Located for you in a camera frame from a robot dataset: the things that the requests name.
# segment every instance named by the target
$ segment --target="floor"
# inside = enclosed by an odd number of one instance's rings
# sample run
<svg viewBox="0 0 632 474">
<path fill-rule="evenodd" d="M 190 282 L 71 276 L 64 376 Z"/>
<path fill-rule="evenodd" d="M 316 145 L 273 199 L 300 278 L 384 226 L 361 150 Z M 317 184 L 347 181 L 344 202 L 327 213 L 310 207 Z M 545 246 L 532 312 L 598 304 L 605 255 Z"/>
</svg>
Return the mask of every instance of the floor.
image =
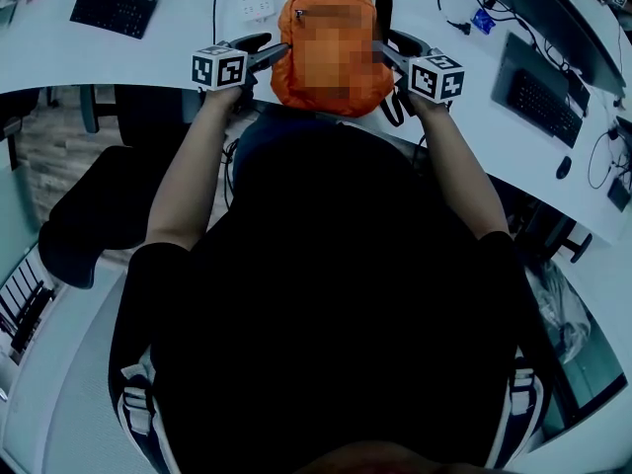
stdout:
<svg viewBox="0 0 632 474">
<path fill-rule="evenodd" d="M 122 145 L 117 117 L 99 118 L 100 131 L 96 134 L 86 132 L 81 118 L 78 87 L 57 87 L 53 95 L 59 104 L 56 108 L 46 105 L 44 90 L 41 91 L 38 106 L 24 119 L 22 131 L 15 139 L 18 161 L 28 169 L 29 186 L 41 222 L 48 220 L 50 210 L 106 148 Z M 98 86 L 97 101 L 113 103 L 113 87 Z M 256 117 L 257 113 L 249 112 L 234 118 L 226 129 L 227 143 L 238 138 Z M 388 135 L 380 136 L 388 139 L 409 159 L 412 158 L 414 145 Z M 209 226 L 227 210 L 223 167 L 219 171 Z M 103 256 L 126 266 L 133 252 L 134 249 L 108 250 Z"/>
</svg>

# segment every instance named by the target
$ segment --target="white desk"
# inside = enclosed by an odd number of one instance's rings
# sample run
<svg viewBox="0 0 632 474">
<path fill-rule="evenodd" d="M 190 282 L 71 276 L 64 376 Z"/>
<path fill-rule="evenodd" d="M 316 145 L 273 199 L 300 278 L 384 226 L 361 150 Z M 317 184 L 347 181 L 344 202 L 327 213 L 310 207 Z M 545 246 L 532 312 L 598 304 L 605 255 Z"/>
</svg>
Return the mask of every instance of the white desk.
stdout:
<svg viewBox="0 0 632 474">
<path fill-rule="evenodd" d="M 286 0 L 275 0 L 280 9 Z M 576 219 L 595 235 L 614 243 L 627 219 L 607 199 L 611 182 L 593 190 L 587 180 L 595 140 L 615 116 L 613 97 L 592 90 L 589 117 L 574 149 L 552 139 L 507 109 L 491 101 L 506 35 L 514 32 L 529 41 L 517 24 L 498 24 L 488 37 L 473 31 L 464 36 L 445 22 L 436 0 L 393 0 L 392 28 L 426 40 L 466 67 L 462 97 L 452 114 L 485 170 L 540 198 Z M 618 24 L 595 0 L 572 0 L 594 26 L 618 63 Z M 146 84 L 194 89 L 191 55 L 211 44 L 212 0 L 160 0 L 143 40 L 131 39 L 68 21 L 75 0 L 36 0 L 21 3 L 11 27 L 0 32 L 0 93 L 35 86 L 68 84 Z M 474 0 L 441 0 L 450 19 L 466 21 L 476 10 Z M 263 24 L 244 24 L 234 0 L 217 2 L 217 38 L 235 39 L 270 32 L 278 41 L 277 18 Z M 622 60 L 632 65 L 632 47 L 621 35 Z M 629 86 L 632 72 L 624 68 Z M 271 72 L 259 74 L 255 97 L 277 102 L 270 87 Z M 359 118 L 359 124 L 417 142 L 418 121 L 393 128 L 380 110 Z M 610 143 L 615 157 L 621 142 Z M 555 172 L 564 156 L 573 166 L 566 179 Z M 603 178 L 610 162 L 606 139 L 592 161 L 593 182 Z"/>
</svg>

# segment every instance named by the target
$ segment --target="keyboard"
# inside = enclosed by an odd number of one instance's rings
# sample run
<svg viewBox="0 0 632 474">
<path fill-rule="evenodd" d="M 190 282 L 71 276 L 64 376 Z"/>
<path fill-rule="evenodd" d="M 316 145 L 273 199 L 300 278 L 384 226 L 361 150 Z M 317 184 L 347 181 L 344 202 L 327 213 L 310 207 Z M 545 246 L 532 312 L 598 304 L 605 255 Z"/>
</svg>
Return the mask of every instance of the keyboard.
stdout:
<svg viewBox="0 0 632 474">
<path fill-rule="evenodd" d="M 558 137 L 569 147 L 575 145 L 582 119 L 526 70 L 515 73 L 507 104 L 545 133 Z"/>
<path fill-rule="evenodd" d="M 70 21 L 142 39 L 158 0 L 77 0 Z"/>
</svg>

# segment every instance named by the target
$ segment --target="computer monitor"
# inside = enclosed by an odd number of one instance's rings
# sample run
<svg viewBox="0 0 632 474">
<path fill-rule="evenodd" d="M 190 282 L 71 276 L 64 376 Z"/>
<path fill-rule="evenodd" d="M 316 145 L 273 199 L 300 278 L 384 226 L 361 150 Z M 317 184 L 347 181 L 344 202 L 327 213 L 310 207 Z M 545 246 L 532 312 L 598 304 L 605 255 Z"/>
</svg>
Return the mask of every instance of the computer monitor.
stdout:
<svg viewBox="0 0 632 474">
<path fill-rule="evenodd" d="M 500 0 L 538 30 L 596 88 L 623 97 L 619 67 L 570 0 Z"/>
</svg>

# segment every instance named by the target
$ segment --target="orange backpack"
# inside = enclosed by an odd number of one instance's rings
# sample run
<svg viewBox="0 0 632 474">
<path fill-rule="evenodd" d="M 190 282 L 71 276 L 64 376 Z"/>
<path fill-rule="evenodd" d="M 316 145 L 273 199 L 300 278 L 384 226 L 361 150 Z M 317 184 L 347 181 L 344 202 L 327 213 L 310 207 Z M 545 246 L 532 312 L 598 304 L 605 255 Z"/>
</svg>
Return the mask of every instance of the orange backpack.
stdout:
<svg viewBox="0 0 632 474">
<path fill-rule="evenodd" d="M 375 53 L 387 41 L 393 0 L 288 0 L 278 17 L 291 45 L 273 66 L 272 88 L 285 105 L 359 117 L 393 91 L 393 72 Z"/>
</svg>

